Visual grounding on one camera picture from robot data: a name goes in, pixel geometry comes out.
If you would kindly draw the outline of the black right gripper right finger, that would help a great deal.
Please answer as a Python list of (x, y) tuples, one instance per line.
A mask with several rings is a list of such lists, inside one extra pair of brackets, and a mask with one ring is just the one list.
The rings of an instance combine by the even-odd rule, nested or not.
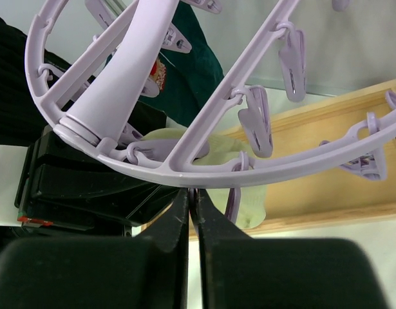
[(193, 191), (204, 308), (385, 308), (362, 248), (342, 238), (252, 238)]

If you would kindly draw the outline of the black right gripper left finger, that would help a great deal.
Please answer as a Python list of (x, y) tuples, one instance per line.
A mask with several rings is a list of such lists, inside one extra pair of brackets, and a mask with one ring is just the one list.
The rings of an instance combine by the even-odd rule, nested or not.
[(185, 308), (189, 193), (139, 235), (23, 238), (0, 253), (0, 308)]

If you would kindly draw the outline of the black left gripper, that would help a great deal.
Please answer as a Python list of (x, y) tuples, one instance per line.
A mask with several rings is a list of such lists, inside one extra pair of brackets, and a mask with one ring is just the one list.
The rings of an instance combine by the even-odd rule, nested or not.
[(66, 145), (46, 128), (29, 146), (15, 198), (18, 236), (130, 236), (178, 189), (123, 174)]

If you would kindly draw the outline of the purple round clip hanger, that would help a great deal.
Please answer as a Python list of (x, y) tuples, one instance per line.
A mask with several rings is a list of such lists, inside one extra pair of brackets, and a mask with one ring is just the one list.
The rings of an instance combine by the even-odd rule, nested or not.
[[(166, 109), (187, 124), (174, 140), (142, 141), (128, 119), (142, 95), (160, 50), (182, 36), (173, 24), (177, 1), (134, 1), (63, 73), (47, 85), (43, 53), (65, 1), (47, 1), (33, 18), (25, 49), (26, 80), (33, 101), (54, 133), (114, 171), (173, 187), (236, 191), (308, 176), (348, 162), (368, 159), (361, 176), (379, 180), (382, 146), (396, 137), (396, 106), (385, 116), (368, 115), (333, 142), (283, 158), (272, 158), (267, 94), (245, 87), (255, 65), (280, 38), (285, 86), (290, 100), (305, 95), (303, 34), (290, 22), (297, 1), (279, 1), (201, 108), (186, 100)], [(194, 165), (209, 152), (208, 138), (221, 117), (242, 100), (238, 113), (253, 155), (240, 154), (219, 165)]]

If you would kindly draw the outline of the green christmas sock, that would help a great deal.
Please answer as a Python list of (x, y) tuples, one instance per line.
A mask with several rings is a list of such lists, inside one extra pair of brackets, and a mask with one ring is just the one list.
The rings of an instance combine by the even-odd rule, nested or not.
[(160, 50), (151, 70), (159, 94), (140, 96), (128, 120), (142, 135), (164, 128), (167, 117), (189, 126), (223, 79), (222, 67), (190, 5), (179, 2), (173, 24), (192, 49), (189, 53)]

